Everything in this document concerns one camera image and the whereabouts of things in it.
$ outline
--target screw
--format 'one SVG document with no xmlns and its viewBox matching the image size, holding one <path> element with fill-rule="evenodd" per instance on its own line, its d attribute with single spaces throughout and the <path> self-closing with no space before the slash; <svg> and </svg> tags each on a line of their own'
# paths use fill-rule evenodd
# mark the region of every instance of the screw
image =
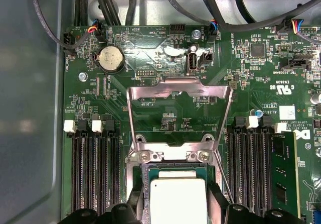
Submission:
<svg viewBox="0 0 321 224">
<path fill-rule="evenodd" d="M 210 159 L 210 154 L 206 151 L 202 151 L 200 154 L 199 154 L 199 158 L 201 161 L 208 161 Z"/>
<path fill-rule="evenodd" d="M 150 154 L 148 151 L 141 152 L 139 155 L 141 162 L 148 162 L 150 160 Z"/>
<path fill-rule="evenodd" d="M 78 75 L 78 79 L 79 79 L 79 81 L 85 82 L 88 79 L 88 74 L 85 72 L 81 72 Z"/>
<path fill-rule="evenodd" d="M 272 215 L 274 215 L 276 217 L 282 217 L 283 216 L 282 213 L 277 211 L 277 210 L 273 210 L 271 213 L 272 213 Z"/>
<path fill-rule="evenodd" d="M 241 207 L 240 205 L 234 205 L 233 209 L 241 211 L 241 210 L 243 210 L 243 207 Z"/>
<path fill-rule="evenodd" d="M 196 50 L 197 50 L 197 46 L 195 46 L 195 45 L 190 46 L 191 52 L 196 52 Z"/>
<path fill-rule="evenodd" d="M 201 36 L 202 36 L 202 33 L 200 30 L 193 30 L 192 31 L 192 39 L 198 40 L 201 38 Z"/>
</svg>

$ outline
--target cable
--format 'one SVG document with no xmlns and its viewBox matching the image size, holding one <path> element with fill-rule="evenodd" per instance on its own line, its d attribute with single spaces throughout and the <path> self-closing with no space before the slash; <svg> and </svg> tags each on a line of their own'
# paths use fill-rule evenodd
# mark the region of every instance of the cable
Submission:
<svg viewBox="0 0 321 224">
<path fill-rule="evenodd" d="M 246 32 L 246 31 L 252 31 L 262 27 L 275 26 L 280 24 L 284 19 L 291 19 L 321 2 L 321 0 L 310 0 L 309 2 L 295 8 L 292 11 L 289 11 L 280 16 L 277 16 L 265 21 L 251 23 L 251 24 L 243 24 L 243 25 L 231 25 L 231 24 L 227 24 L 224 21 L 224 18 L 222 17 L 221 12 L 215 0 L 203 0 L 203 1 L 206 7 L 208 8 L 208 10 L 210 11 L 210 13 L 212 14 L 213 18 L 215 18 L 218 25 L 222 29 L 228 32 Z"/>
<path fill-rule="evenodd" d="M 109 10 L 107 8 L 105 0 L 98 0 L 98 3 L 100 5 L 101 11 L 102 11 L 102 13 L 104 15 L 104 18 L 105 18 L 105 21 L 106 21 L 107 25 L 112 26 L 113 25 L 113 21 L 110 18 L 110 12 L 109 12 Z"/>
<path fill-rule="evenodd" d="M 235 0 L 237 9 L 239 9 L 239 12 L 241 13 L 242 17 L 247 23 L 255 23 L 256 20 L 253 19 L 253 17 L 250 15 L 250 13 L 247 11 L 244 1 L 243 0 Z"/>
<path fill-rule="evenodd" d="M 80 0 L 75 0 L 75 17 L 74 17 L 74 25 L 80 25 Z"/>
<path fill-rule="evenodd" d="M 301 32 L 298 32 L 296 35 L 297 35 L 298 37 L 302 38 L 303 40 L 306 40 L 306 41 L 308 41 L 308 42 L 310 42 L 310 43 L 313 43 L 313 44 L 315 44 L 315 45 L 321 45 L 321 42 L 320 42 L 320 41 L 313 40 L 313 39 L 307 37 L 306 35 L 302 34 Z"/>
<path fill-rule="evenodd" d="M 80 23 L 88 26 L 88 0 L 80 0 Z"/>
<path fill-rule="evenodd" d="M 112 0 L 105 0 L 105 2 L 108 6 L 110 16 L 111 16 L 112 20 L 114 21 L 114 24 L 116 26 L 121 26 L 121 23 L 120 23 L 117 11 L 115 9 L 114 3 L 112 2 Z"/>
<path fill-rule="evenodd" d="M 130 26 L 134 22 L 135 10 L 136 10 L 137 0 L 129 0 L 128 11 L 126 15 L 125 25 Z"/>
<path fill-rule="evenodd" d="M 186 11 L 176 0 L 168 0 L 171 5 L 181 14 L 183 14 L 184 16 L 192 19 L 195 22 L 201 23 L 202 25 L 208 25 L 209 21 L 203 20 L 198 18 L 197 16 L 194 16 L 193 14 L 189 13 L 188 11 Z"/>
<path fill-rule="evenodd" d="M 48 34 L 48 36 L 54 40 L 57 44 L 59 44 L 60 46 L 66 48 L 66 49 L 76 49 L 77 47 L 79 47 L 82 43 L 84 43 L 84 41 L 89 37 L 90 33 L 89 32 L 86 32 L 79 40 L 78 42 L 76 42 L 75 44 L 73 45 L 69 45 L 69 44 L 66 44 L 62 41 L 60 41 L 54 34 L 53 32 L 50 30 L 47 22 L 46 22 L 46 19 L 44 17 L 44 15 L 42 14 L 42 11 L 41 11 L 41 8 L 40 8 L 40 5 L 39 5 L 39 1 L 38 0 L 32 0 L 33 2 L 33 5 L 34 5 L 34 8 L 35 8 L 35 11 L 36 11 L 36 14 L 39 18 L 39 21 L 42 25 L 42 27 L 44 28 L 44 30 L 46 31 L 46 33 Z"/>
</svg>

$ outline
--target black dimm slot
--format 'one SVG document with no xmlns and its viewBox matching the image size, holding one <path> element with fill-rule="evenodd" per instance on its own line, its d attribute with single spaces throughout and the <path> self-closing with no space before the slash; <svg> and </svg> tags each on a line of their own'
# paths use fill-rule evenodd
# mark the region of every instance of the black dimm slot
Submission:
<svg viewBox="0 0 321 224">
<path fill-rule="evenodd" d="M 94 138 L 89 138 L 88 143 L 88 208 L 94 209 L 95 199 L 95 142 Z"/>
<path fill-rule="evenodd" d="M 82 138 L 82 202 L 83 208 L 89 207 L 89 141 L 88 137 Z"/>
<path fill-rule="evenodd" d="M 235 199 L 235 180 L 234 180 L 234 151 L 233 151 L 233 146 L 234 146 L 234 134 L 233 133 L 228 133 L 228 143 L 227 143 L 227 163 L 228 163 L 228 169 L 227 169 L 227 178 L 228 178 L 228 183 L 230 186 L 230 190 L 232 193 L 233 198 Z"/>
<path fill-rule="evenodd" d="M 80 209 L 81 149 L 79 137 L 72 137 L 72 206 L 71 211 Z"/>
<path fill-rule="evenodd" d="M 264 166 L 265 166 L 265 191 L 266 191 L 266 208 L 272 209 L 272 190 L 271 190 L 271 134 L 269 130 L 262 130 L 262 136 L 264 137 Z"/>
<path fill-rule="evenodd" d="M 260 184 L 261 181 L 259 180 L 259 149 L 258 149 L 258 140 L 257 135 L 254 130 L 249 130 L 249 141 L 252 145 L 252 156 L 253 156 L 253 180 L 254 180 L 254 213 L 257 215 L 261 215 L 261 208 L 260 208 Z"/>
<path fill-rule="evenodd" d="M 111 144 L 111 203 L 120 203 L 120 145 L 119 139 L 113 135 L 110 135 Z"/>
<path fill-rule="evenodd" d="M 248 204 L 248 166 L 247 164 L 247 142 L 246 135 L 241 131 L 240 133 L 240 176 L 241 176 L 241 195 L 242 205 Z"/>
<path fill-rule="evenodd" d="M 105 213 L 105 186 L 106 186 L 106 141 L 105 138 L 96 138 L 98 143 L 98 160 L 97 160 L 97 213 Z"/>
<path fill-rule="evenodd" d="M 241 204 L 242 203 L 242 185 L 241 185 L 241 151 L 240 151 L 240 142 L 241 142 L 241 133 L 240 130 L 236 130 L 234 133 L 235 141 L 234 141 L 234 163 L 235 163 L 235 172 L 234 172 L 234 178 L 235 178 L 235 199 L 234 201 L 236 203 Z"/>
<path fill-rule="evenodd" d="M 260 134 L 258 142 L 258 158 L 259 158 L 259 189 L 260 189 L 260 207 L 261 214 L 267 211 L 266 202 L 266 162 L 265 162 L 265 137 L 264 134 Z"/>
</svg>

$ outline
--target integrated circuit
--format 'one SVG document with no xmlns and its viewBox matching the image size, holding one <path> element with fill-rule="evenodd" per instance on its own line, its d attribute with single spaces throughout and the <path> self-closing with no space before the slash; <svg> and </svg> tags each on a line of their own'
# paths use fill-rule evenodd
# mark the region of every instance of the integrated circuit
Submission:
<svg viewBox="0 0 321 224">
<path fill-rule="evenodd" d="M 264 43 L 251 44 L 251 57 L 265 57 Z"/>
</svg>

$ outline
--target metal retention bracket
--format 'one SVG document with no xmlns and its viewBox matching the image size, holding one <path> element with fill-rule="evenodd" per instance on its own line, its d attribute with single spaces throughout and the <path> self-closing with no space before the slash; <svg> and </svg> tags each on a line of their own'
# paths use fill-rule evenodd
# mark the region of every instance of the metal retention bracket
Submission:
<svg viewBox="0 0 321 224">
<path fill-rule="evenodd" d="M 218 124 L 218 129 L 215 134 L 215 139 L 207 142 L 207 144 L 211 145 L 212 151 L 216 151 L 219 141 L 221 139 L 224 123 L 230 108 L 233 90 L 229 86 L 204 86 L 195 77 L 180 77 L 167 78 L 165 81 L 160 81 L 156 86 L 130 87 L 127 89 L 127 104 L 134 152 L 138 154 L 138 152 L 140 151 L 153 151 L 153 147 L 156 147 L 157 145 L 136 141 L 131 102 L 133 100 L 138 100 L 144 97 L 168 97 L 173 91 L 186 92 L 190 97 L 214 96 L 221 99 L 225 99 L 225 107 L 224 111 L 222 111 L 222 115 Z M 191 146 L 192 143 L 184 143 L 180 147 L 169 147 L 167 143 L 162 143 L 162 149 L 167 148 L 166 145 L 168 146 L 168 148 L 171 149 L 184 148 L 186 146 Z"/>
</svg>

